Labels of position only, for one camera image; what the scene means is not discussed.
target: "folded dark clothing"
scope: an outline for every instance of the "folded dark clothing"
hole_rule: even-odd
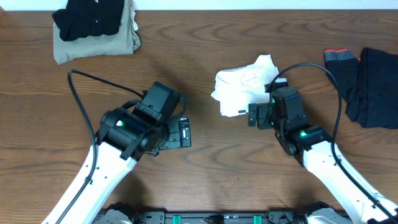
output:
[[[124,0],[69,0],[52,14],[63,41],[119,32]]]
[[[347,102],[346,114],[364,128],[398,128],[398,55],[366,48],[326,50],[326,68]]]

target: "white cloth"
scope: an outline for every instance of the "white cloth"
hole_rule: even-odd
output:
[[[217,73],[215,91],[211,96],[220,102],[223,116],[237,116],[248,112],[250,103],[267,103],[268,84],[278,74],[271,55],[260,55],[254,64],[222,70]]]

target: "white wall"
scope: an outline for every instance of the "white wall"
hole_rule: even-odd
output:
[[[0,0],[6,11],[57,10],[67,0]],[[398,0],[135,0],[138,10],[398,9]]]

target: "wooden table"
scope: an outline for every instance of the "wooden table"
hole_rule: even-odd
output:
[[[0,220],[39,223],[84,161],[90,139],[67,83],[79,69],[136,90],[156,80],[183,93],[192,147],[144,156],[106,205],[169,211],[296,208],[322,200],[341,208],[326,187],[285,154],[271,130],[247,117],[222,117],[211,96],[215,75],[271,54],[280,70],[323,63],[325,49],[363,47],[398,54],[396,11],[138,11],[142,47],[134,55],[57,65],[51,12],[6,12],[0,20]],[[325,74],[286,74],[299,88],[312,123],[329,133],[337,94]],[[134,96],[87,78],[75,85],[98,129],[107,110]],[[398,131],[363,129],[344,114],[337,142],[378,190],[398,201]]]

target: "red stripe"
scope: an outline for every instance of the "red stripe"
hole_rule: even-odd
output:
[[[348,50],[348,49],[341,49],[341,50],[326,50],[326,51],[325,51],[325,54],[328,53],[328,52],[340,53],[340,52],[344,52],[344,51],[347,51],[347,50]]]

